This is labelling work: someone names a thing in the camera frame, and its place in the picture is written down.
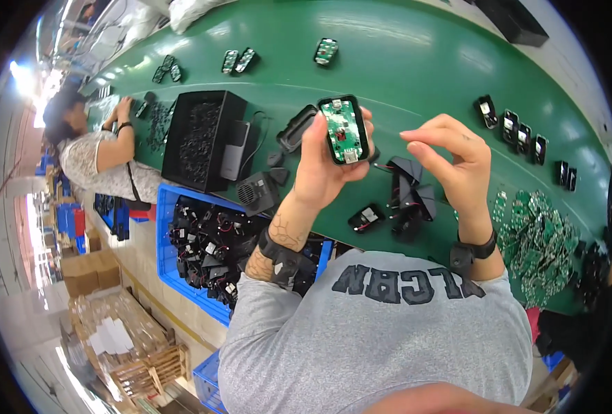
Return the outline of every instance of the forearm tattoo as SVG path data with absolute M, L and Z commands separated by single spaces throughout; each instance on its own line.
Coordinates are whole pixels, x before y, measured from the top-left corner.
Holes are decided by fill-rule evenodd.
M 269 225 L 269 236 L 271 236 L 274 242 L 280 244 L 281 246 L 285 246 L 293 250 L 301 249 L 309 232 L 306 231 L 305 234 L 297 234 L 293 237 L 288 234 L 288 226 L 289 223 L 287 220 L 281 218 L 281 213 L 277 213 L 274 216 L 272 223 Z
M 270 280 L 272 278 L 272 260 L 262 256 L 260 248 L 256 246 L 251 257 L 246 262 L 244 272 L 248 277 L 259 280 Z
M 290 227 L 288 221 L 281 217 L 281 213 L 277 213 L 269 225 L 269 237 L 281 246 L 295 251 L 301 250 L 306 242 L 310 228 L 301 229 L 299 225 L 293 226 L 290 229 L 288 227 Z M 272 260 L 263 256 L 260 248 L 256 246 L 248 262 L 246 262 L 246 269 L 244 271 L 252 279 L 271 280 L 274 267 Z

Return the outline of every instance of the black box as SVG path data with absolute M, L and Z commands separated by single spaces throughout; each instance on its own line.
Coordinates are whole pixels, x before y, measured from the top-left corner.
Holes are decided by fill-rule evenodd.
M 181 93 L 170 122 L 161 177 L 201 193 L 222 191 L 221 161 L 234 121 L 247 102 L 229 91 Z
M 538 48 L 550 38 L 518 0 L 476 0 L 476 6 L 510 43 Z

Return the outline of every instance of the gray t-shirt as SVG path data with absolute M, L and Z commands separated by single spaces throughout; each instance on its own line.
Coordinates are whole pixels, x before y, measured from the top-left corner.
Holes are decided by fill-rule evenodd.
M 60 165 L 64 175 L 80 187 L 99 194 L 136 200 L 127 165 L 119 165 L 97 172 L 97 151 L 101 140 L 116 140 L 110 131 L 91 132 L 67 143 L 62 142 Z M 134 184 L 141 201 L 156 204 L 156 196 L 161 184 L 161 171 L 135 160 L 129 161 Z
M 351 250 L 302 299 L 242 275 L 219 387 L 231 414 L 361 413 L 386 395 L 448 382 L 519 404 L 531 329 L 507 272 L 471 282 L 445 267 Z

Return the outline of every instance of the green workbench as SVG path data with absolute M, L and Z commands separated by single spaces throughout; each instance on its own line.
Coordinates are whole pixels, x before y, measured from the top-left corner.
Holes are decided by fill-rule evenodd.
M 313 62 L 322 37 L 338 41 L 329 68 Z M 250 46 L 261 61 L 249 73 L 231 77 L 220 72 L 227 49 Z M 177 57 L 183 82 L 152 83 L 154 70 L 166 54 Z M 266 170 L 266 156 L 277 150 L 276 134 L 306 104 L 327 96 L 351 93 L 373 112 L 373 139 L 382 151 L 380 163 L 391 156 L 410 157 L 398 133 L 418 128 L 438 113 L 461 120 L 492 148 L 490 208 L 497 191 L 508 195 L 506 218 L 519 189 L 544 192 L 555 208 L 582 231 L 583 240 L 599 238 L 605 226 L 609 182 L 608 159 L 591 126 L 564 91 L 535 63 L 494 34 L 456 15 L 411 0 L 385 1 L 240 1 L 212 10 L 177 35 L 163 29 L 143 40 L 104 68 L 88 86 L 90 93 L 106 81 L 118 96 L 142 99 L 147 91 L 170 105 L 182 92 L 226 89 L 246 99 L 271 118 L 266 139 L 253 159 L 253 172 Z M 500 129 L 485 129 L 472 108 L 481 95 L 492 96 L 497 111 L 509 108 L 549 139 L 545 166 L 518 156 L 500 139 Z M 93 108 L 90 119 L 101 123 L 108 108 Z M 143 145 L 149 123 L 133 120 L 136 159 L 161 169 L 163 150 Z M 566 160 L 578 169 L 575 193 L 554 183 L 554 162 Z M 287 156 L 285 167 L 295 172 L 299 153 Z M 315 221 L 313 231 L 365 250 L 387 250 L 410 256 L 430 256 L 448 262 L 457 223 L 451 206 L 437 203 L 437 218 L 425 223 L 414 244 L 393 240 L 391 222 L 357 235 L 347 219 L 369 202 L 385 205 L 391 175 L 371 168 L 368 177 L 345 186 Z M 443 190 L 427 171 L 423 181 Z M 289 191 L 291 181 L 282 189 Z M 236 201 L 231 184 L 223 197 Z M 519 281 L 513 294 L 524 301 Z M 573 291 L 552 297 L 548 309 L 574 314 L 583 307 Z

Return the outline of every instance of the white bag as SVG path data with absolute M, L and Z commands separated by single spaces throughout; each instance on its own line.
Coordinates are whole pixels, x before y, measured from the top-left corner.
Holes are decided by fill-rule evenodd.
M 173 0 L 170 10 L 170 27 L 181 35 L 194 21 L 216 6 L 232 3 L 235 0 Z
M 140 42 L 149 36 L 160 17 L 161 13 L 156 11 L 156 9 L 144 4 L 138 4 L 133 18 L 128 20 L 127 16 L 125 16 L 122 20 L 122 23 L 126 23 L 129 27 L 122 49 L 126 49 L 127 46 Z

